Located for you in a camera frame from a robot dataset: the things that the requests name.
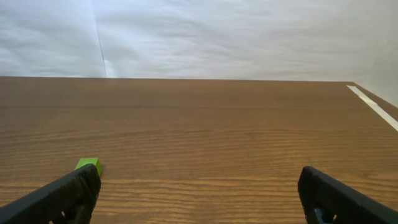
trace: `white backdrop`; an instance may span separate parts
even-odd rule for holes
[[[354,81],[398,105],[395,0],[4,0],[0,75]]]

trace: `black plastic part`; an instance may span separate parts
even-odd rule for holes
[[[304,167],[298,194],[308,224],[398,223],[398,212],[313,167]]]
[[[88,224],[101,180],[93,164],[0,208],[0,224]]]

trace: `green block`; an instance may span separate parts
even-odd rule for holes
[[[102,166],[100,164],[100,159],[98,159],[98,158],[80,158],[79,163],[77,164],[75,170],[77,170],[87,164],[94,164],[95,167],[97,168],[98,175],[101,176]]]

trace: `white line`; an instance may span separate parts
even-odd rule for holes
[[[355,94],[357,94],[366,104],[368,104],[377,114],[380,115],[387,123],[389,123],[395,130],[398,131],[398,122],[387,112],[385,112],[376,102],[369,99],[361,90],[359,90],[356,86],[347,85],[350,90],[352,90]]]

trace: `tabletop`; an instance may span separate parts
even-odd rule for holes
[[[305,223],[303,166],[398,210],[398,133],[347,85],[2,77],[0,206],[99,157],[91,223]]]

